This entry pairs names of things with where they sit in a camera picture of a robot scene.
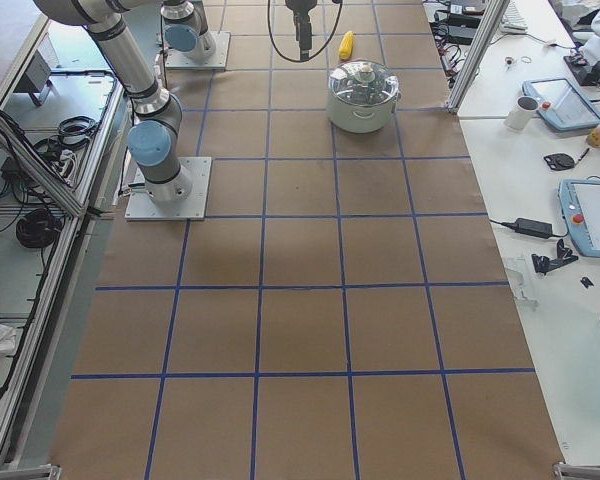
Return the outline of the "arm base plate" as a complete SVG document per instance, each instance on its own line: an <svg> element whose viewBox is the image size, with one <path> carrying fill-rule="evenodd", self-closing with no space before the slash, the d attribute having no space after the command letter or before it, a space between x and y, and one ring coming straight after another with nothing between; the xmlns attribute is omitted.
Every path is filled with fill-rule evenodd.
<svg viewBox="0 0 600 480"><path fill-rule="evenodd" d="M136 171L125 211L128 221L203 220L212 168L211 157L180 157L180 172L169 183L147 182Z"/></svg>
<svg viewBox="0 0 600 480"><path fill-rule="evenodd" d="M171 70L226 69L231 39L229 31L207 31L191 52L168 50L166 68Z"/></svg>

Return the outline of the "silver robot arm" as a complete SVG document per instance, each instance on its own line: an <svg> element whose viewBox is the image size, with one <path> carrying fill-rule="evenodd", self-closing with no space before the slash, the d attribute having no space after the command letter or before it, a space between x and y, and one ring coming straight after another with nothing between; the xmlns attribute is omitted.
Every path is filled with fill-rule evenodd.
<svg viewBox="0 0 600 480"><path fill-rule="evenodd" d="M310 12L317 6L316 1L285 1L285 6L293 14L295 38L299 47L299 58L292 59L281 53L273 40L270 23L271 2L267 2L268 32L277 54L289 62L304 63L311 59L313 33ZM181 53L192 53L208 32L208 23L202 1L163 1L161 17L164 22L162 39Z"/></svg>
<svg viewBox="0 0 600 480"><path fill-rule="evenodd" d="M148 195L156 203L180 201L192 190L191 175L177 155L182 106L159 85L127 27L123 14L139 1L38 0L36 6L50 19L82 26L95 42L130 98L138 124L127 137L128 150L138 165Z"/></svg>

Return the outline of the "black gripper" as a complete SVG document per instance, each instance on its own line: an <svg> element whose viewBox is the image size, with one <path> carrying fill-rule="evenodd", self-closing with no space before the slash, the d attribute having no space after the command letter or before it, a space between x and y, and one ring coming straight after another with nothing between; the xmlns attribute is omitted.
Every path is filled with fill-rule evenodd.
<svg viewBox="0 0 600 480"><path fill-rule="evenodd" d="M295 38L299 42L300 60L308 61L312 49L312 27L309 12L316 7L316 0L285 0L285 6L294 15Z"/></svg>

